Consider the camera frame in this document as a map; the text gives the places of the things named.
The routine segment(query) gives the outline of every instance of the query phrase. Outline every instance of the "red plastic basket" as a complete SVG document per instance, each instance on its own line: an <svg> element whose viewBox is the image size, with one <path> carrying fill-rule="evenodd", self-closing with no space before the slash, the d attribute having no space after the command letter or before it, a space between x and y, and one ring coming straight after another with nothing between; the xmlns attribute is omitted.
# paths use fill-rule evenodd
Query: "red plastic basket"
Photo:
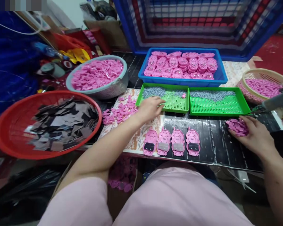
<svg viewBox="0 0 283 226"><path fill-rule="evenodd" d="M38 112L41 105L60 104L65 99L74 97L75 100L84 100L92 104L98 111L98 123L94 131L82 143L62 152L33 150L34 146L27 144L34 135L24 132L36 121L31 118ZM50 159L67 154L90 140L99 130L102 123L102 112L98 104L90 97L71 91L51 91L22 99L0 116L0 149L19 159Z"/></svg>

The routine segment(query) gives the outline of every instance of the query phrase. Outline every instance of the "red floor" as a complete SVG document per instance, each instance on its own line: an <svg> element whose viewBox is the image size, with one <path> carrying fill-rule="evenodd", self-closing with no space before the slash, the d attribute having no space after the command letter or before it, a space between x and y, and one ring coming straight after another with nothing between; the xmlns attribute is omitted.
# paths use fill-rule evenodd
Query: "red floor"
<svg viewBox="0 0 283 226"><path fill-rule="evenodd" d="M273 70L283 75L283 36L271 36L255 56L263 60L255 61L257 68Z"/></svg>

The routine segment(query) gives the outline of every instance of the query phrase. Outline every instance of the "person's right hand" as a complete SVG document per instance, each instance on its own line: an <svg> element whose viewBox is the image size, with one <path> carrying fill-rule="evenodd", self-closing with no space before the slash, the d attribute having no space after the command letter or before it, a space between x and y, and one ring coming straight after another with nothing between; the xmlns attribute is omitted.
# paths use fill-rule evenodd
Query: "person's right hand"
<svg viewBox="0 0 283 226"><path fill-rule="evenodd" d="M142 123L146 123L156 118L164 108L163 103L166 101L161 99L159 96L149 97L142 101L135 116L139 118Z"/></svg>
<svg viewBox="0 0 283 226"><path fill-rule="evenodd" d="M274 154L278 154L274 139L265 125L250 116L240 116L240 118L248 127L249 134L245 137L238 137L235 131L229 130L232 136L260 158L271 157Z"/></svg>

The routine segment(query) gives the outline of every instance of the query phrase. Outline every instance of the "green plastic tray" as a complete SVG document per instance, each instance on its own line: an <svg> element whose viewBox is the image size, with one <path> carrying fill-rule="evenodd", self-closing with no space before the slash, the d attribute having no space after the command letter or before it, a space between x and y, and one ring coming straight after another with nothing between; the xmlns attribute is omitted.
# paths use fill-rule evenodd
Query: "green plastic tray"
<svg viewBox="0 0 283 226"><path fill-rule="evenodd" d="M141 102L144 100L142 97L142 93L145 89L145 87L153 87L153 86L159 86L166 88L166 94L162 97L163 100L166 101L164 103L163 111L168 112L176 112L176 113L187 113L189 111L189 87L188 86L178 86L178 85L166 85L166 84L155 84L155 83L144 83L141 88L141 92L139 93L139 96L136 101L136 106L139 107L141 105ZM182 99L179 96L173 96L172 90L176 89L182 89L182 93L186 93L186 98Z"/></svg>
<svg viewBox="0 0 283 226"><path fill-rule="evenodd" d="M193 90L212 90L212 91L234 91L236 96L226 96L223 100L214 102L200 97L191 97L190 91ZM189 88L190 115L196 116L239 116L247 115L251 112L248 104L237 87L222 88Z"/></svg>

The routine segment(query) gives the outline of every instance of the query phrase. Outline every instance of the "blue plastic crate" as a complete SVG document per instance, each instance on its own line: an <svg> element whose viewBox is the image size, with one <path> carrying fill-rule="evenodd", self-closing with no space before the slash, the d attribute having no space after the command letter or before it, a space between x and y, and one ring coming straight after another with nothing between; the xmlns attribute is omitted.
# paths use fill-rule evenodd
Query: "blue plastic crate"
<svg viewBox="0 0 283 226"><path fill-rule="evenodd" d="M118 0L133 53L151 47L216 48L247 62L283 23L283 0Z"/></svg>
<svg viewBox="0 0 283 226"><path fill-rule="evenodd" d="M196 53L214 53L214 59L217 60L218 69L214 74L215 80L207 79L179 79L179 78L162 78L162 77L151 77L144 76L144 71L148 66L148 60L153 51L162 51L167 54L180 51L185 52L196 52ZM144 83L160 83L160 84L172 84L172 85L182 85L189 87L219 87L221 84L227 83L228 79L223 67L221 56L217 49L197 49L197 48L150 48L144 63L142 64L141 70L138 73L138 77L143 80Z"/></svg>

